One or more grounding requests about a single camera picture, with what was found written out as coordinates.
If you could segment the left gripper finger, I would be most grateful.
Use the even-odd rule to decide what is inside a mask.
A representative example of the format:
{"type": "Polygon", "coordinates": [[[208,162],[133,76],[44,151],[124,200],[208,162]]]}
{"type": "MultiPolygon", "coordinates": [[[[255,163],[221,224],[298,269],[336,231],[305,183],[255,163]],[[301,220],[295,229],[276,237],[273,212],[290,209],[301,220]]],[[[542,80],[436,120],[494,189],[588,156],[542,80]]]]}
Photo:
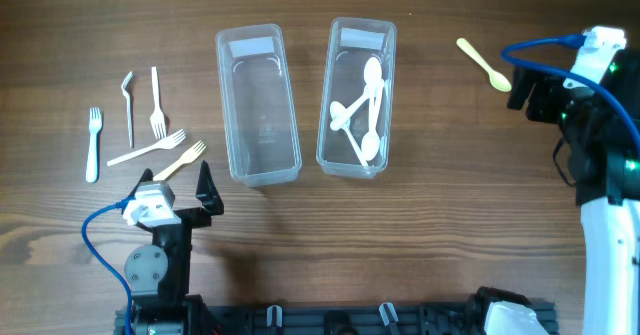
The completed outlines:
{"type": "Polygon", "coordinates": [[[223,213],[224,203],[214,184],[209,164],[201,162],[195,197],[209,213],[223,213]]]}
{"type": "Polygon", "coordinates": [[[133,187],[133,189],[131,190],[131,192],[127,196],[127,199],[129,199],[129,200],[133,199],[135,197],[135,193],[138,190],[139,186],[142,185],[145,182],[149,182],[149,181],[152,181],[152,180],[153,180],[153,172],[152,172],[151,169],[146,168],[144,170],[144,172],[142,173],[140,179],[136,183],[136,185],[133,187]]]}

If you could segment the yellow plastic spoon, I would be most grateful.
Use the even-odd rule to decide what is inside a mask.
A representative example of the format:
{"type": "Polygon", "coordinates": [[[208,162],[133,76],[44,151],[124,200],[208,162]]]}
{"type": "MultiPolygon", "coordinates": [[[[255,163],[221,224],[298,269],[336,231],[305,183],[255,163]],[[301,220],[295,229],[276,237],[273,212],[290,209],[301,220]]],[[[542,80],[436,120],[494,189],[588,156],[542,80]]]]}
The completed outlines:
{"type": "Polygon", "coordinates": [[[489,83],[493,88],[501,92],[512,90],[510,81],[502,73],[494,70],[465,38],[458,38],[456,45],[487,73],[489,83]]]}

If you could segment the white spoon vertical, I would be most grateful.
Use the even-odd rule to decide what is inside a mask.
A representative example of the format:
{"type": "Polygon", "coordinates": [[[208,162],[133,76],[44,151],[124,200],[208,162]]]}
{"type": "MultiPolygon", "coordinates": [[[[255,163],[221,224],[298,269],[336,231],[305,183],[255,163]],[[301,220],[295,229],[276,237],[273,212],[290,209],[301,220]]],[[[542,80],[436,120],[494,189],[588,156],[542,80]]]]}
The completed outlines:
{"type": "Polygon", "coordinates": [[[369,127],[373,129],[377,125],[384,89],[382,67],[376,57],[371,57],[367,60],[364,67],[364,80],[366,83],[364,93],[369,99],[369,127]]]}

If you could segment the white spoon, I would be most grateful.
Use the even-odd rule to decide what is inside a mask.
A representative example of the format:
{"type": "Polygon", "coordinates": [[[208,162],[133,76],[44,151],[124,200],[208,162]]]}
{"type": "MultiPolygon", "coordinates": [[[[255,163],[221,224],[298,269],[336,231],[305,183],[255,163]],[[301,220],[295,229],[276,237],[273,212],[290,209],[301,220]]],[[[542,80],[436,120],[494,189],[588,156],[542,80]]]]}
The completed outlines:
{"type": "Polygon", "coordinates": [[[377,134],[377,122],[380,111],[380,97],[384,90],[384,81],[378,80],[370,88],[368,132],[362,138],[361,150],[367,161],[373,160],[380,147],[380,137],[377,134]]]}
{"type": "MultiPolygon", "coordinates": [[[[338,119],[345,110],[346,110],[346,108],[341,103],[339,103],[338,101],[332,101],[331,104],[330,104],[330,115],[331,115],[331,118],[333,120],[338,119]]],[[[356,154],[356,157],[358,158],[360,164],[362,166],[367,166],[368,162],[365,160],[365,157],[364,157],[364,155],[363,155],[363,153],[361,151],[360,146],[357,144],[354,136],[351,133],[351,130],[350,130],[350,119],[349,118],[347,118],[345,120],[345,122],[340,126],[340,129],[345,132],[345,134],[346,134],[347,138],[349,139],[349,141],[351,143],[351,146],[352,146],[352,148],[353,148],[353,150],[354,150],[354,152],[356,154]]]]}
{"type": "Polygon", "coordinates": [[[364,87],[362,95],[357,100],[355,100],[347,108],[344,108],[338,112],[338,116],[335,119],[333,119],[330,123],[331,129],[336,131],[339,128],[341,128],[351,118],[351,116],[364,104],[364,102],[371,98],[375,90],[376,90],[375,84],[366,85],[364,87]]]}

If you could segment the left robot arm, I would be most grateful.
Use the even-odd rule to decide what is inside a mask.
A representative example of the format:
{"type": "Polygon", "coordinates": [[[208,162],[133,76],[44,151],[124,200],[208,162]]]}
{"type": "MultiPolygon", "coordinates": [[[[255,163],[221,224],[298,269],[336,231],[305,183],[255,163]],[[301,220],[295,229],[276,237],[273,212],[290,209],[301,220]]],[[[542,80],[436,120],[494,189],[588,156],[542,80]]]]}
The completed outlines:
{"type": "Polygon", "coordinates": [[[136,248],[125,262],[131,311],[123,330],[133,334],[222,334],[221,323],[200,295],[189,293],[192,232],[209,227],[224,204],[207,162],[200,165],[195,197],[199,207],[175,210],[175,195],[165,181],[145,170],[122,210],[129,225],[149,232],[149,245],[136,248]]]}

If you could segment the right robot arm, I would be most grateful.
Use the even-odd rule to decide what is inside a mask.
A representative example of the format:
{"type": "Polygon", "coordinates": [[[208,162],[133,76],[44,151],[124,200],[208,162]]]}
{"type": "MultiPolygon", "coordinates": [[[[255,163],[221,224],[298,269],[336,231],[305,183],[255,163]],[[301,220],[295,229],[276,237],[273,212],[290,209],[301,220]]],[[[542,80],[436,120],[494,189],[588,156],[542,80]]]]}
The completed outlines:
{"type": "Polygon", "coordinates": [[[570,148],[559,171],[574,188],[586,246],[583,331],[639,331],[639,52],[617,49],[594,81],[513,57],[507,103],[528,119],[559,127],[570,148]]]}

